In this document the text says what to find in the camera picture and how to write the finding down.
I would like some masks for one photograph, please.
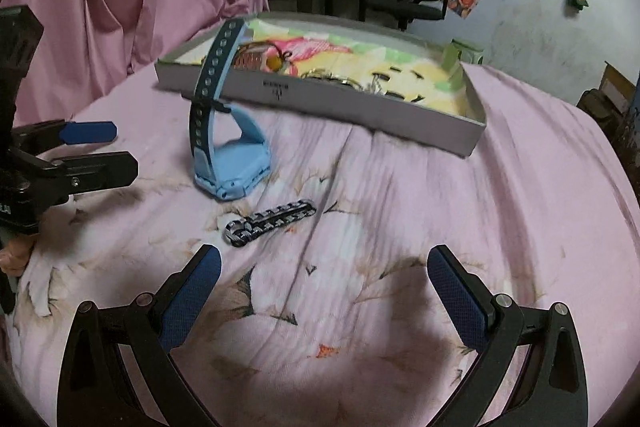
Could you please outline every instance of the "white cardboard box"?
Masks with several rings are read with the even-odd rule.
[[[418,57],[429,57],[431,53],[424,42],[414,36],[367,23],[294,12],[261,13],[248,16],[247,19],[255,17],[288,27],[326,30],[335,35],[374,42]],[[200,67],[178,64],[175,61],[211,39],[217,31],[215,28],[191,39],[160,58],[156,62],[159,87],[192,94]],[[319,80],[261,71],[231,69],[222,89],[222,98],[347,121],[438,147],[459,156],[469,156],[486,127],[486,115],[466,72],[464,81],[469,117],[455,116],[415,103]]]

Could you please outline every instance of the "blue smartwatch strap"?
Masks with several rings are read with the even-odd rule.
[[[244,110],[220,102],[218,97],[244,35],[244,20],[225,22],[209,49],[191,100],[190,141],[196,185],[221,200],[249,193],[270,172],[271,154],[258,124]],[[214,117],[226,112],[242,134],[239,139],[214,146]]]

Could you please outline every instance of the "human hand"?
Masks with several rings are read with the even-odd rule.
[[[7,275],[20,277],[31,258],[37,235],[17,235],[0,250],[0,270]]]

